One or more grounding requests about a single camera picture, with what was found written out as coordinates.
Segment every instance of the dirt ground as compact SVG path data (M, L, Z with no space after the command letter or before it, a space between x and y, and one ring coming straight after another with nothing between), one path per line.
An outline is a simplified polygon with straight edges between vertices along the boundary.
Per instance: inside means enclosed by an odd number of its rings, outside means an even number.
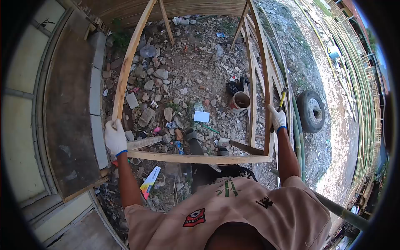
M285 53L286 63L289 69L289 77L296 96L305 90L315 90L325 104L325 123L321 131L315 134L304 133L305 155L306 155L306 184L313 190L321 193L327 198L342 204L349 191L354 167L356 163L358 125L351 117L350 107L344 98L344 92L336 79L333 79L332 71L323 49L309 25L307 19L291 0L264 0L255 1L269 13L269 19L275 27L278 39ZM316 16L322 16L322 12L312 2L309 5ZM135 77L128 84L128 93L138 87L136 93L140 106L130 109L125 101L123 127L125 131L131 130L134 135L140 136L145 132L147 136L153 136L155 128L160 127L158 135L169 134L171 141L179 136L175 131L166 128L164 109L173 109L173 119L180 125L182 134L189 127L195 127L205 154L216 154L217 146L214 140L229 138L242 143L248 142L247 125L248 117L246 111L233 114L228 109L230 95L226 91L226 83L231 76L243 76L248 72L246 45L237 43L230 51L229 41L233 39L238 25L237 17L213 16L198 20L196 24L178 25L170 23L176 44L171 46L163 21L153 22L145 27L146 41L148 38L151 45L160 49L158 59L153 61L148 58L149 68L157 70L168 70L168 80L163 85L152 90L145 90L144 85L149 80L154 80L152 74L144 74L143 78ZM128 37L133 33L133 28L125 30ZM225 37L219 38L216 33L224 32ZM330 42L324 36L323 30L318 29L323 37L325 45ZM223 54L216 57L216 44L220 44ZM115 45L106 48L105 64L113 63L125 55L126 48L118 48ZM140 58L136 66L142 64ZM113 99L121 66L111 70L111 76L104 78L104 89L108 94L103 98L104 122L110 119L113 108ZM265 133L265 111L264 103L260 93L260 83L257 82L257 131L256 134ZM143 101L144 93L149 100ZM157 102L154 117L144 128L138 126L137 121L146 107L150 106L151 100L156 95L161 95ZM194 122L192 115L196 103L203 104L204 111L210 112L210 122L205 125L217 130L219 134ZM188 154L188 144L182 141L185 154ZM264 141L257 139L258 147L263 148ZM167 152L177 154L176 144L161 142L144 151ZM229 148L231 155L243 154L236 148ZM149 203L146 204L154 211L168 212L180 201L190 196L190 183L192 178L191 167L188 164L176 164L143 160L131 161L133 172L138 176L141 185L155 166L160 166L161 171L156 181L156 186L150 192ZM252 169L251 164L243 165ZM276 177L269 173L271 167L276 167L276 162L254 165L256 178L269 189L278 188ZM126 221L120 206L118 184L118 170L114 170L111 181L97 189L100 203L108 216L108 219L116 228L120 237L127 237ZM333 223L338 223L336 216L331 214Z

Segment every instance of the blue glove cuff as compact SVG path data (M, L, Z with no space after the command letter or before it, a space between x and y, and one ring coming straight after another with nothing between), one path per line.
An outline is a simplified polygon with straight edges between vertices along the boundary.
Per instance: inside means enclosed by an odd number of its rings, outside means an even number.
M276 134L278 134L278 132L279 132L279 130L280 130L281 128L286 128L286 126L280 126L280 127L276 130Z
M120 155L121 153L123 153L123 152L127 152L127 150L125 149L125 150L119 152L118 154L115 155L115 157L119 156L119 155Z

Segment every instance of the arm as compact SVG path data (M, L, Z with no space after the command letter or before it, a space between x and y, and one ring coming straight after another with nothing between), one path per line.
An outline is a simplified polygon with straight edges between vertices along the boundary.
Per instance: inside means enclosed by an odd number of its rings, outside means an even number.
M279 164L279 177L282 183L289 177L301 176L300 164L296 158L291 145L288 133L286 132L286 115L281 110L279 113L272 105L268 106L271 112L272 123L276 134L278 135L278 164Z
M117 130L112 127L112 124L112 121L106 123L106 146L117 157L119 171L118 185L121 193L122 207L126 208L133 204L142 205L140 188L128 163L124 129L119 119L115 121Z

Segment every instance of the concrete block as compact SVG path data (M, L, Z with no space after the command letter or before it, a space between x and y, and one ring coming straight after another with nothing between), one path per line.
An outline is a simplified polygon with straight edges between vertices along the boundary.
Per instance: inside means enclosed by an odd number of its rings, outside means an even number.
M102 32L97 32L89 38L89 43L96 49L94 52L93 66L99 70L103 70L106 39L106 35Z
M90 77L90 93L89 93L89 112L90 114L100 115L101 102L101 71L92 67L92 75Z
M99 169L108 166L108 158L106 151L106 144L103 136L103 126L100 116L90 116L90 124L92 126L92 138L94 145L94 152L96 153L97 163Z

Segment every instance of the beige t-shirt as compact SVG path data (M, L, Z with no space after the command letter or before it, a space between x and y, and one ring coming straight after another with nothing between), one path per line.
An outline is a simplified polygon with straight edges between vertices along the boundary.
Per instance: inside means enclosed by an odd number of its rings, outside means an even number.
M329 211L298 176L273 191L247 178L225 178L167 214L132 205L125 216L130 249L204 249L227 222L255 227L276 249L320 249L331 227Z

